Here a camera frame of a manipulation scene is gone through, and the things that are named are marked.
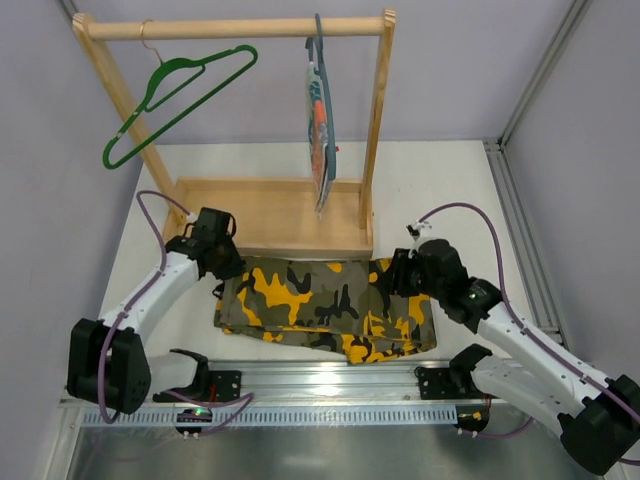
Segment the wooden base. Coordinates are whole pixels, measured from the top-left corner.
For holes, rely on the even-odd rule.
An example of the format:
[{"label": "wooden base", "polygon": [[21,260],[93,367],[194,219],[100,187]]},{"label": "wooden base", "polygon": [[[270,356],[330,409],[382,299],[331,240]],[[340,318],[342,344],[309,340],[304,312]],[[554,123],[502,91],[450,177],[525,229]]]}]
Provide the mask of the wooden base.
[{"label": "wooden base", "polygon": [[[336,180],[321,218],[313,211],[311,179],[180,177],[176,188],[193,212],[207,206],[233,214],[241,255],[333,259],[373,253],[370,209],[365,228],[359,227],[360,180]],[[183,229],[170,214],[165,240]]]}]

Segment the camouflage fabric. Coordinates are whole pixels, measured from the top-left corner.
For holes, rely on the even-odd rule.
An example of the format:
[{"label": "camouflage fabric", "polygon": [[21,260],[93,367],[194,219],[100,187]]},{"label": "camouflage fabric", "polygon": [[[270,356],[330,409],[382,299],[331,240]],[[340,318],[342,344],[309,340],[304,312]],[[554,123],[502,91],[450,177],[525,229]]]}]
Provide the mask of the camouflage fabric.
[{"label": "camouflage fabric", "polygon": [[389,295],[390,259],[294,262],[245,257],[214,324],[229,334],[344,353],[373,363],[436,346],[429,297]]}]

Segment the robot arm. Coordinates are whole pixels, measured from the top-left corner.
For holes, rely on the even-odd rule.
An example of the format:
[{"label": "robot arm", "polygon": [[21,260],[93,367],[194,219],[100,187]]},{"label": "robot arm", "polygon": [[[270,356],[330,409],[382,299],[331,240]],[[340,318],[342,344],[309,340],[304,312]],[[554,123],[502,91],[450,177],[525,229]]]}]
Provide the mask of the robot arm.
[{"label": "robot arm", "polygon": [[580,465],[604,475],[640,438],[640,426],[628,412],[640,412],[640,387],[625,375],[608,378],[551,340],[500,289],[470,277],[446,240],[428,237],[427,224],[408,229],[414,245],[394,253],[387,277],[391,292],[431,296],[449,318],[519,363],[472,345],[451,361],[452,380],[529,414],[558,435]]},{"label": "robot arm", "polygon": [[[172,350],[147,358],[144,345],[153,329],[173,303],[205,274],[224,281],[244,271],[229,224],[227,212],[203,208],[190,234],[187,226],[166,244],[167,258],[158,276],[157,265],[135,293],[102,320],[82,319],[71,332],[67,390],[77,398],[98,401],[98,363],[107,333],[119,321],[110,344],[105,370],[105,403],[108,408],[133,413],[149,393],[176,389],[197,398],[208,387],[206,357],[184,350]],[[157,280],[149,288],[149,281]],[[126,315],[120,320],[123,312]]]}]

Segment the white wall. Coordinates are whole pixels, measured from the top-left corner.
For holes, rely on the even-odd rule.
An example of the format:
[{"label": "white wall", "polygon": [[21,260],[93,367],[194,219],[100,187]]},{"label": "white wall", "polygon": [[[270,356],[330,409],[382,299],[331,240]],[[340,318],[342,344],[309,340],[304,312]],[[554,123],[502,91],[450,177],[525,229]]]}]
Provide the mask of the white wall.
[{"label": "white wall", "polygon": [[66,381],[69,332],[95,317],[138,166],[107,172],[117,123],[52,0],[0,15],[0,478],[31,478]]},{"label": "white wall", "polygon": [[571,345],[637,382],[639,20],[637,0],[593,2],[508,149]]},{"label": "white wall", "polygon": [[[383,117],[387,140],[496,137],[533,74],[569,0],[76,0],[99,21],[379,15],[397,9],[391,76]],[[251,39],[258,64],[160,143],[304,141],[304,39]],[[375,69],[376,39],[331,38],[326,61],[337,136],[363,140]],[[165,58],[200,58],[234,41],[152,42]],[[136,98],[157,67],[139,42],[113,44]],[[232,60],[214,70],[228,75]],[[191,93],[157,112],[165,123]],[[119,125],[111,125],[113,132]]]}]

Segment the wooden rod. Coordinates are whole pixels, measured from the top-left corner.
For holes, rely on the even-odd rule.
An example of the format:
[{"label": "wooden rod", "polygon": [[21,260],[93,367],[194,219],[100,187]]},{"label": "wooden rod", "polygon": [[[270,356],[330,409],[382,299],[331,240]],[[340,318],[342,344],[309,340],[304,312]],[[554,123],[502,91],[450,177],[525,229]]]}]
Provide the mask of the wooden rod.
[{"label": "wooden rod", "polygon": [[[96,69],[100,80],[102,80],[102,85],[109,97],[111,97],[111,101],[116,107],[118,115],[120,115],[120,118],[124,122],[129,118],[129,115],[134,111],[137,104],[127,88],[127,84],[124,78],[122,78],[120,69],[107,48],[107,45],[104,42],[93,41],[87,35],[87,29],[92,25],[92,22],[94,22],[94,19],[91,15],[84,13],[76,14],[73,17],[73,31],[80,41],[80,45],[84,48],[87,57],[89,57],[89,61]],[[131,125],[129,134],[136,145],[139,145],[149,138],[151,133],[142,116],[138,117],[134,124]],[[165,195],[182,203],[182,196],[171,181],[169,172],[162,163],[162,159],[155,145],[153,143],[149,144],[140,152],[140,156],[149,169],[158,189]],[[180,221],[184,219],[184,214],[180,209],[172,203],[169,203],[169,211],[175,216],[179,224],[184,224],[184,221]]]},{"label": "wooden rod", "polygon": [[364,173],[362,176],[362,190],[360,190],[360,228],[366,228],[367,218],[369,212],[371,212],[371,184],[373,182],[376,153],[378,152],[384,94],[387,90],[387,80],[389,77],[389,62],[391,60],[391,47],[393,46],[393,33],[396,27],[396,12],[385,9],[382,18],[384,21],[384,31],[378,42],[378,60],[376,62],[375,83],[373,84],[371,115],[369,117],[367,153],[365,155]]},{"label": "wooden rod", "polygon": [[[92,23],[92,40],[140,40],[141,22]],[[322,33],[327,37],[380,36],[381,17],[323,18]],[[194,20],[152,21],[144,26],[145,40],[184,40],[205,38],[312,37],[318,32],[313,18],[273,20]]]}]

